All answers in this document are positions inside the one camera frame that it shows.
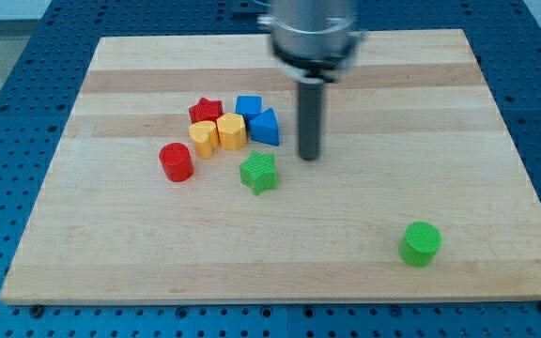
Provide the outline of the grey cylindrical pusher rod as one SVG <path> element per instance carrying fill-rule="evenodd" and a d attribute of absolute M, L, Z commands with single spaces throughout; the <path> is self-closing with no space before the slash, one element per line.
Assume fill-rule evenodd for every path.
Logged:
<path fill-rule="evenodd" d="M 323 83 L 298 82 L 298 150 L 306 161 L 314 161 L 320 153 L 323 113 Z"/>

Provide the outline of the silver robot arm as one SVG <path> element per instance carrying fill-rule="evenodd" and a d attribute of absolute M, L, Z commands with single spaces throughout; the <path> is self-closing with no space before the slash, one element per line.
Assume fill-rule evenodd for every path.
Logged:
<path fill-rule="evenodd" d="M 257 23 L 270 34 L 273 56 L 297 85 L 298 154 L 321 152 L 325 85 L 353 65 L 363 33 L 353 0 L 272 0 Z"/>

